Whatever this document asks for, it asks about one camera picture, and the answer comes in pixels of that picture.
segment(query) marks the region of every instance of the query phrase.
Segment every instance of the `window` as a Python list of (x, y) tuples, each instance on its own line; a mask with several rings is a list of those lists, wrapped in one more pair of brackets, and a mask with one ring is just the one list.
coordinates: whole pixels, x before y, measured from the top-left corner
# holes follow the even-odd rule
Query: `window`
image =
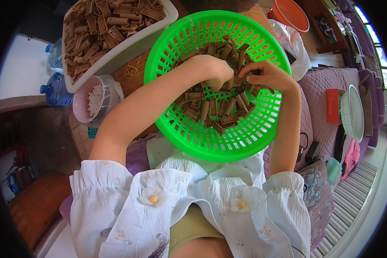
[(360, 16), (361, 21), (366, 26), (372, 42), (374, 43), (374, 48), (376, 49), (378, 60), (380, 61), (380, 68), (382, 74), (382, 80), (384, 84), (384, 88), (387, 90), (387, 56), (385, 55), (383, 45), (381, 44), (380, 39), (378, 38), (376, 32), (373, 29), (373, 26), (370, 24), (367, 17), (364, 15), (363, 11), (358, 7), (354, 7), (357, 14)]

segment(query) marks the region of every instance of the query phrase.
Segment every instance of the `child's hand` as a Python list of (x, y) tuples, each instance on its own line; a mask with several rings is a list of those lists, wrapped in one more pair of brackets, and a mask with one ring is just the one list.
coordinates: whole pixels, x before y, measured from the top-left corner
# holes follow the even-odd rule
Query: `child's hand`
[(207, 55), (200, 54), (191, 57), (185, 63), (191, 63), (199, 69), (192, 72), (199, 72), (205, 74), (206, 83), (211, 87), (213, 92), (217, 92), (222, 88), (222, 85), (229, 81), (233, 83), (233, 70), (226, 61)]
[(298, 88), (296, 81), (287, 72), (268, 60), (251, 63), (245, 66), (238, 76), (243, 78), (247, 73), (254, 70), (264, 71), (264, 74), (248, 75), (246, 80), (251, 84), (265, 85), (273, 90), (278, 90), (281, 93)]

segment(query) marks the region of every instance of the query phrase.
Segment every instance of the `rubber band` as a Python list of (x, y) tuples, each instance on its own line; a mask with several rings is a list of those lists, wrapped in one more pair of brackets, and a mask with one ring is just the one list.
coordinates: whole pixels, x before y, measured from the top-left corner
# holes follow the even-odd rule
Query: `rubber band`
[[(124, 73), (123, 76), (125, 79), (130, 79), (131, 77), (137, 76), (139, 74), (139, 61), (141, 59), (141, 56), (139, 55), (139, 59), (132, 59), (131, 61), (128, 62), (127, 66), (124, 68)], [(130, 65), (129, 63), (132, 62), (133, 60), (136, 61), (136, 65)]]

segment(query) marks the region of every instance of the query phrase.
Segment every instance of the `child's arm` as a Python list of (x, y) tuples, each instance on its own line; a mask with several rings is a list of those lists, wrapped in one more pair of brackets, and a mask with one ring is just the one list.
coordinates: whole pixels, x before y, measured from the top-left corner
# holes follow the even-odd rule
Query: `child's arm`
[(190, 58), (119, 103), (100, 125), (89, 159), (113, 160), (125, 166), (129, 143), (182, 93), (205, 80), (211, 88), (219, 90), (232, 77), (233, 70), (224, 60), (209, 55)]
[(301, 92), (295, 80), (285, 71), (265, 60), (244, 67), (239, 77), (252, 70), (262, 70), (264, 75), (250, 75), (247, 81), (266, 85), (282, 93), (276, 137), (269, 162), (269, 176), (283, 171), (294, 171), (299, 147), (299, 124), (301, 120)]

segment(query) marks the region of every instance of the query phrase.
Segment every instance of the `pink bag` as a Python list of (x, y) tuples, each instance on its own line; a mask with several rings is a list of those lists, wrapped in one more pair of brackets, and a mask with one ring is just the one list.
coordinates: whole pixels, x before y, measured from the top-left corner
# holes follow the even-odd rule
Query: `pink bag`
[(360, 145), (354, 139), (351, 140), (350, 146), (348, 147), (346, 158), (344, 163), (346, 164), (346, 172), (344, 176), (341, 177), (341, 180), (344, 180), (348, 173), (354, 168), (360, 159)]

